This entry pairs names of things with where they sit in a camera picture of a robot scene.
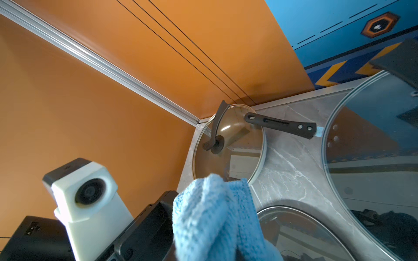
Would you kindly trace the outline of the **glass lid with black knob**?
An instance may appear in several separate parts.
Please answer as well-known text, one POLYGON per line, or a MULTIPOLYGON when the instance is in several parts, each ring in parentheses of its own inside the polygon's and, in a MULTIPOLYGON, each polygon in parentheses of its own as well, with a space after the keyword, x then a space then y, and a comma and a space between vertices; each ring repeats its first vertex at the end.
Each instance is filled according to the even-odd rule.
POLYGON ((258 212, 267 241, 285 261, 353 261, 355 257, 327 226, 306 212, 272 206, 258 212))

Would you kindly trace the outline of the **glass lid with black strap handle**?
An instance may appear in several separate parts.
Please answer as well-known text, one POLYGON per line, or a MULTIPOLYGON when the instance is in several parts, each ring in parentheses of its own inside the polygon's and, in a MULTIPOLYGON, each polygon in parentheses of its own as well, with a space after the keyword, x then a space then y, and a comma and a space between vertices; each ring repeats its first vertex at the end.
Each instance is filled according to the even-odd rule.
POLYGON ((205 124, 193 152, 193 177, 217 174, 225 181, 246 179, 252 185, 266 159, 266 134, 262 127, 246 122, 255 110, 244 104, 222 101, 205 124))

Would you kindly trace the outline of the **light blue cloth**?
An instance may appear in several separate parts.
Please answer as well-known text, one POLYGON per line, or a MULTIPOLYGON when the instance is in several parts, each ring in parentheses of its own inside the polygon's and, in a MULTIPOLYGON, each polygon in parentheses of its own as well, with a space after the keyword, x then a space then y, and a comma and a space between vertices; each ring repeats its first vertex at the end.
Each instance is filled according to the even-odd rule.
POLYGON ((264 236, 246 179, 211 174, 194 180, 173 202, 179 261, 281 261, 264 236))

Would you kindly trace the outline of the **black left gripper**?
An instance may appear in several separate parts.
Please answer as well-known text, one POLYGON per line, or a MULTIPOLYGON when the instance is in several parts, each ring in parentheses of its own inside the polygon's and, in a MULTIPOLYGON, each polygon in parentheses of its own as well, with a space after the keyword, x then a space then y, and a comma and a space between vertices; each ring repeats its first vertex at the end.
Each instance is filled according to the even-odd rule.
MULTIPOLYGON (((149 204, 123 232, 99 250, 96 261, 174 261, 172 210, 176 191, 149 204)), ((26 216, 1 251, 3 261, 73 261, 64 225, 26 216)))

